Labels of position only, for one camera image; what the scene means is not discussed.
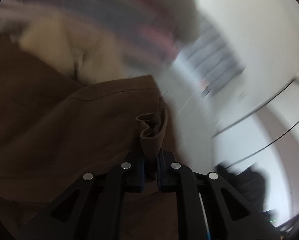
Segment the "grey padded headboard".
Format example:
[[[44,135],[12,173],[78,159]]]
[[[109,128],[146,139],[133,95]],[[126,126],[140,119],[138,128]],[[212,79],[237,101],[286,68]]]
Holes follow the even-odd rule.
[[[211,95],[217,94],[244,71],[239,59],[220,31],[202,14],[198,15],[198,38],[182,53],[190,68],[205,83]]]

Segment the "brown corduroy jacket fleece collar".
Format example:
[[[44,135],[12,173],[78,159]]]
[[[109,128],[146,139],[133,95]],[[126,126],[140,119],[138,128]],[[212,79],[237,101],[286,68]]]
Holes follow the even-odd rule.
[[[176,197],[154,183],[161,148],[174,134],[153,77],[66,74],[0,35],[0,239],[35,231],[38,215],[43,239],[177,239]]]

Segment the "white grey wardrobe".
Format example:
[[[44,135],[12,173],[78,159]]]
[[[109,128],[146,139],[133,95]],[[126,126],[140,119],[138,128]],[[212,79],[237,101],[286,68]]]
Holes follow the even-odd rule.
[[[264,210],[279,226],[299,214],[299,71],[266,105],[218,133],[213,163],[265,177]]]

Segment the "stack of folded blankets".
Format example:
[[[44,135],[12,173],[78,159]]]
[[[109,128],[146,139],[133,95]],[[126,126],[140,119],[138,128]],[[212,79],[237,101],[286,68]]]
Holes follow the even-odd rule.
[[[0,35],[61,72],[167,66],[198,37],[194,0],[0,0]]]

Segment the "grey quilted bed cover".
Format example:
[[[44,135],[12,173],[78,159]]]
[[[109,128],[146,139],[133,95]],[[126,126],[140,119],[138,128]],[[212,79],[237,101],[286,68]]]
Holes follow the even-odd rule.
[[[175,135],[175,154],[192,171],[207,174],[212,171],[213,116],[208,97],[203,97],[199,78],[191,65],[179,55],[173,64],[156,67],[130,63],[129,77],[153,76],[164,101],[171,111]]]

